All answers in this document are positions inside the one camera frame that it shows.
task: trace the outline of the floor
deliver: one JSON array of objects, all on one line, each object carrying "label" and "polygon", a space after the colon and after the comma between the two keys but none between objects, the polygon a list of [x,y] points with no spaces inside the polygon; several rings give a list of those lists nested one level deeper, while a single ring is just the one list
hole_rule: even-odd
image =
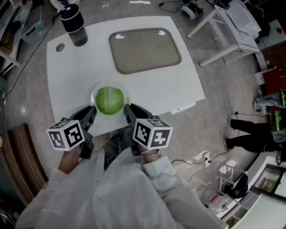
[{"label": "floor", "polygon": [[[149,4],[132,4],[128,0],[83,0],[79,7],[85,25],[135,16],[162,15],[173,19],[195,63],[206,98],[188,110],[175,115],[167,113],[160,116],[174,127],[170,145],[165,152],[170,160],[197,162],[194,157],[206,150],[210,152],[212,159],[224,152],[225,136],[231,137],[238,134],[227,126],[227,118],[235,111],[254,114],[252,100],[257,93],[254,76],[257,71],[256,64],[252,56],[247,56],[227,65],[219,59],[205,67],[200,67],[198,65],[200,61],[219,50],[211,37],[211,27],[205,25],[192,38],[187,39],[186,34],[194,28],[194,22],[184,18],[180,12],[169,13],[161,10],[158,7],[160,2],[161,0],[151,0]],[[211,7],[205,0],[198,0],[198,2],[204,7],[205,15],[211,11]],[[176,6],[178,6],[177,2],[169,5],[166,3],[164,8],[171,10]],[[52,13],[47,4],[44,6],[44,14],[47,18],[46,26],[49,28]],[[64,33],[62,23],[57,20],[7,98],[7,128],[11,129],[23,122],[29,124],[38,157],[48,176],[52,169],[58,166],[62,155],[61,152],[52,149],[46,134],[46,129],[55,122],[48,90],[46,43]],[[31,46],[25,44],[21,46],[19,59],[23,63],[26,63],[39,42],[40,40]],[[8,73],[8,90],[12,88],[20,70],[15,67]],[[0,109],[4,121],[2,104]],[[257,116],[239,115],[239,118],[265,122],[265,118]],[[100,148],[107,140],[107,134],[96,137],[95,146]],[[214,183],[223,163],[230,160],[234,163],[237,161],[237,168],[244,169],[254,157],[253,153],[235,148],[228,154],[217,157],[205,171],[195,175],[191,182],[200,190]],[[180,162],[175,162],[174,166],[188,181],[194,173],[205,168],[204,164],[189,166],[182,165]]]}]

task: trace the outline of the cabbage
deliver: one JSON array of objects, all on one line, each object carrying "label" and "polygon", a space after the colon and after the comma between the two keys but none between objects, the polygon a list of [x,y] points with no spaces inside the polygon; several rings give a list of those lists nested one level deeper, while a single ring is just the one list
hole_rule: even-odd
[{"label": "cabbage", "polygon": [[105,115],[113,115],[120,111],[124,104],[124,96],[121,90],[113,87],[105,87],[98,90],[96,95],[98,109]]}]

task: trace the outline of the white table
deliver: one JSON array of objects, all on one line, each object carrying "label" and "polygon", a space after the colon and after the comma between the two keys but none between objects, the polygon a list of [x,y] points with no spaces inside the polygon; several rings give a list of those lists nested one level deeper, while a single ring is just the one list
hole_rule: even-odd
[{"label": "white table", "polygon": [[[182,61],[178,65],[129,75],[119,73],[114,65],[109,36],[117,31],[165,28],[173,36]],[[117,81],[124,85],[135,103],[154,115],[204,99],[204,92],[184,41],[170,17],[133,17],[105,21],[86,27],[88,42],[75,47],[68,34],[47,44],[47,74],[50,100],[55,120],[69,117],[90,105],[93,88],[101,81]],[[65,48],[56,52],[64,43]],[[127,126],[124,116],[94,122],[89,132],[101,135]]]},{"label": "white table", "polygon": [[[259,49],[257,47],[257,44],[252,36],[249,34],[243,33],[239,30],[237,30],[236,26],[230,19],[230,17],[227,14],[227,11],[219,6],[214,6],[215,9],[207,15],[188,35],[187,38],[190,38],[193,36],[204,24],[207,22],[210,23],[210,25],[213,27],[216,36],[214,37],[214,40],[220,39],[221,44],[223,46],[223,49],[218,52],[217,54],[213,55],[212,57],[200,62],[200,66],[203,67],[215,60],[217,60],[220,57],[223,57],[230,52],[233,52],[235,50],[239,50],[234,55],[232,55],[228,60],[225,61],[225,63],[230,63],[232,61],[235,61],[239,58],[242,58],[246,55],[249,55],[253,52],[259,52]],[[220,20],[213,19],[215,15],[218,15]],[[223,24],[226,26],[229,34],[233,36],[233,43],[229,43],[226,36],[223,34],[223,31],[220,28],[220,24]]]}]

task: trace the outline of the black pants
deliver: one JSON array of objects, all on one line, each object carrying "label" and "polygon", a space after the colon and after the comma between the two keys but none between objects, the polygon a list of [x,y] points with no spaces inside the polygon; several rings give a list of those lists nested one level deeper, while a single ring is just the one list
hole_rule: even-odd
[{"label": "black pants", "polygon": [[264,151],[278,151],[279,146],[273,141],[270,126],[268,123],[253,123],[243,120],[231,120],[231,127],[250,135],[244,135],[236,138],[227,138],[226,144],[228,148],[235,146],[242,147],[253,153]]}]

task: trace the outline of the black thermos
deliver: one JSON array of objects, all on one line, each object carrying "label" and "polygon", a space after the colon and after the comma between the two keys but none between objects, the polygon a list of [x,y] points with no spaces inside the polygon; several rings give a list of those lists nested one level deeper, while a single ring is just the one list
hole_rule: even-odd
[{"label": "black thermos", "polygon": [[65,6],[60,11],[61,21],[75,46],[82,46],[88,41],[84,28],[84,19],[77,4]]}]

